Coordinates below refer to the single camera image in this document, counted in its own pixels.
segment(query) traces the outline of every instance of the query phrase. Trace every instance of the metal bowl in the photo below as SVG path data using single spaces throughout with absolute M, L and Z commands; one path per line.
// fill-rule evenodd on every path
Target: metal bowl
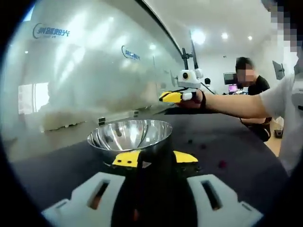
M 105 162 L 112 163 L 121 152 L 161 149 L 171 132 L 172 126 L 167 122 L 132 120 L 101 126 L 91 132 L 87 140 L 107 157 Z

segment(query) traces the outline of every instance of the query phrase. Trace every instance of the person's hand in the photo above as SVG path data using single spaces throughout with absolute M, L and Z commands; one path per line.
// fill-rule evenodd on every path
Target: person's hand
M 202 99 L 203 99 L 202 91 L 197 89 L 196 98 L 187 101 L 181 101 L 180 103 L 176 103 L 176 104 L 181 108 L 199 109 Z

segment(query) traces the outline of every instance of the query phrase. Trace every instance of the ceiling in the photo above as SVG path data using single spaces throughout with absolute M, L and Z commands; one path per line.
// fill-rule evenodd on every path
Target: ceiling
M 197 54 L 247 53 L 260 45 L 273 26 L 261 0 L 145 0 L 177 45 L 190 51 L 189 30 L 205 34 Z M 228 34 L 223 40 L 222 33 Z

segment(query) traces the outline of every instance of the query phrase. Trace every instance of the dark tabletop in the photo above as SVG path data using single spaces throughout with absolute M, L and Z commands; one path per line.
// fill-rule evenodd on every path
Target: dark tabletop
M 219 177 L 237 192 L 240 201 L 260 212 L 269 209 L 287 180 L 273 152 L 238 118 L 223 114 L 156 114 L 149 118 L 171 123 L 174 149 L 193 154 L 204 174 Z M 13 167 L 41 210 L 70 198 L 73 189 L 108 169 L 86 141 L 14 163 Z

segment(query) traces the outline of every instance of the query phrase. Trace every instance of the cable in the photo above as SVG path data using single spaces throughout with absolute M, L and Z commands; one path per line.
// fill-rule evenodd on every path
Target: cable
M 201 82 L 201 84 L 202 84 L 207 90 L 209 90 L 213 95 L 215 95 L 215 93 L 212 92 L 204 83 Z

